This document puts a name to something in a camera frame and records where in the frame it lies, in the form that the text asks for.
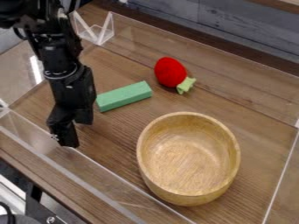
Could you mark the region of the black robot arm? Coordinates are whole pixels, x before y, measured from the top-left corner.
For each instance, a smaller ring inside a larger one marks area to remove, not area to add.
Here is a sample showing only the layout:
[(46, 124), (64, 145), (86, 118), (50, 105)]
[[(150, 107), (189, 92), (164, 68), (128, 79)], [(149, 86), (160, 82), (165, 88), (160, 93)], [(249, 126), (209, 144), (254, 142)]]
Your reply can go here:
[(74, 125), (93, 122), (96, 88), (92, 69), (80, 62), (80, 37), (61, 1), (0, 0), (0, 28), (13, 29), (29, 42), (54, 100), (46, 119), (50, 137), (61, 146), (76, 148)]

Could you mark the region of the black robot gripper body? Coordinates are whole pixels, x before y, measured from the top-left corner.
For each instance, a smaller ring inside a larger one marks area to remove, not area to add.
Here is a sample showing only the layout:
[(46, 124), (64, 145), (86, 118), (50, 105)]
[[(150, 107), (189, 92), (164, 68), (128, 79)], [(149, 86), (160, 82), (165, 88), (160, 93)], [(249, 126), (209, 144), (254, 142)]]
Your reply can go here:
[(96, 88), (89, 67), (77, 65), (69, 73), (45, 72), (45, 79), (50, 83), (54, 106), (46, 119), (48, 124), (81, 124), (93, 122), (93, 102)]

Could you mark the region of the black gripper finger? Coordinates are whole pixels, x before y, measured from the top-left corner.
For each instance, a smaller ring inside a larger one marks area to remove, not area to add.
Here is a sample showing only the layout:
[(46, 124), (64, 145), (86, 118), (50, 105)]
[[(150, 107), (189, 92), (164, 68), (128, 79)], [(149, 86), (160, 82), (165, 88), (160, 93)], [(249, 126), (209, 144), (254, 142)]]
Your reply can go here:
[(54, 105), (46, 119), (50, 137), (60, 146), (77, 148), (80, 146), (77, 132), (73, 125), (74, 113), (60, 105)]

